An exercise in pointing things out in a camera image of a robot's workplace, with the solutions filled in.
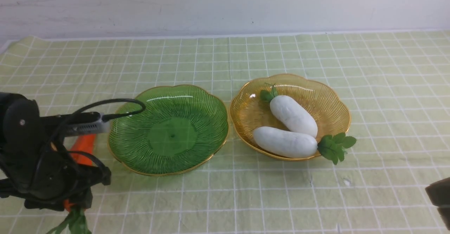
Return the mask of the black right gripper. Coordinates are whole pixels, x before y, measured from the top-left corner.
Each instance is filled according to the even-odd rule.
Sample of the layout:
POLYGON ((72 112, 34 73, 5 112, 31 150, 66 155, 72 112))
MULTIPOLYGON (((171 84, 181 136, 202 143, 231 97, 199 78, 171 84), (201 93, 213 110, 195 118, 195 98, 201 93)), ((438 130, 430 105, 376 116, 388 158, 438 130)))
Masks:
POLYGON ((450 178, 434 182, 425 188, 426 194, 447 228, 450 230, 450 178))

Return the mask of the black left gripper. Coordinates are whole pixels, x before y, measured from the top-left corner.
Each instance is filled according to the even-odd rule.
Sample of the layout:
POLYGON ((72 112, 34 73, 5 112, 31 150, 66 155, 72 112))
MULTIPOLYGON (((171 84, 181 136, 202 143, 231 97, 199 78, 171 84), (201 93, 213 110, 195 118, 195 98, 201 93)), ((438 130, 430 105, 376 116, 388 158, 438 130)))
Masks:
POLYGON ((82 151, 43 153, 1 148, 1 198, 24 200, 27 209, 61 212, 92 206, 92 187, 111 184, 111 170, 92 154, 82 151))

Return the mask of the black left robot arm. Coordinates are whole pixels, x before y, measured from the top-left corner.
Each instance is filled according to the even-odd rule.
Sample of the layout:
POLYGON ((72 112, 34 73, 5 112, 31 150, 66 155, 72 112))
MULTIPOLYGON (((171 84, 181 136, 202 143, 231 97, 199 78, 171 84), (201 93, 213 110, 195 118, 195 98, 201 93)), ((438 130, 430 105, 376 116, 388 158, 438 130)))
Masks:
POLYGON ((1 93, 1 198, 24 199, 27 209, 62 212, 69 205, 89 209, 91 187, 111 184, 111 170, 79 141, 67 150, 66 137, 93 142, 100 133, 101 113, 77 114, 58 129, 67 115, 42 117, 35 100, 1 93))

